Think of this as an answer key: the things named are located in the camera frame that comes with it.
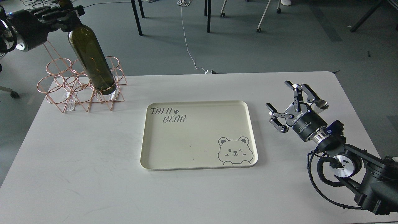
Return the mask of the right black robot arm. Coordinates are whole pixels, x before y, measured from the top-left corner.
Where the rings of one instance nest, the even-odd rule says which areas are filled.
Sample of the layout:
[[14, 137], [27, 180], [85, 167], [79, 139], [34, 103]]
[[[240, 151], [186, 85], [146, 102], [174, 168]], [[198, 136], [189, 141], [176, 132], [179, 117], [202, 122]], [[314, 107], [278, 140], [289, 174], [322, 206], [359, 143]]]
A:
[[[285, 84], [293, 91], [293, 102], [283, 113], [272, 104], [270, 123], [280, 132], [289, 128], [304, 142], [314, 141], [317, 147], [307, 155], [307, 172], [316, 192], [330, 203], [352, 210], [368, 210], [375, 215], [397, 212], [397, 157], [380, 159], [365, 149], [346, 143], [344, 124], [336, 120], [330, 125], [319, 116], [328, 103], [307, 84]], [[326, 197], [314, 182], [312, 161], [317, 156], [319, 179], [331, 187], [347, 187], [354, 193], [356, 206], [337, 203]]]

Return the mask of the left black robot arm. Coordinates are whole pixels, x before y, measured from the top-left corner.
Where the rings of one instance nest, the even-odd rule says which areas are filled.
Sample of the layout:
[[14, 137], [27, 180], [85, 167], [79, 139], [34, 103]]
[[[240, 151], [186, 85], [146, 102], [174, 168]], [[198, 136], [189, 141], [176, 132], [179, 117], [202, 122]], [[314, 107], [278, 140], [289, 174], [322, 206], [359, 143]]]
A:
[[57, 30], [70, 32], [85, 14], [83, 6], [73, 6], [69, 0], [60, 0], [59, 6], [43, 6], [5, 12], [1, 6], [1, 54], [15, 49], [30, 51], [48, 40], [48, 34]]

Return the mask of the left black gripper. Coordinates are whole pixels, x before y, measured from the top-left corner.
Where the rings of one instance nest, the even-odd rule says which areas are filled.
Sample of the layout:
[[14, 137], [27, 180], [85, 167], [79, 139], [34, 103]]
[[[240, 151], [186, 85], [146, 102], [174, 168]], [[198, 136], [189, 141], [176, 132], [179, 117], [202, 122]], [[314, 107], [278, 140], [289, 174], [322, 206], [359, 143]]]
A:
[[57, 0], [59, 6], [18, 10], [6, 14], [6, 21], [16, 34], [16, 49], [30, 51], [48, 40], [48, 33], [61, 29], [71, 32], [81, 24], [83, 6], [74, 7], [71, 0]]

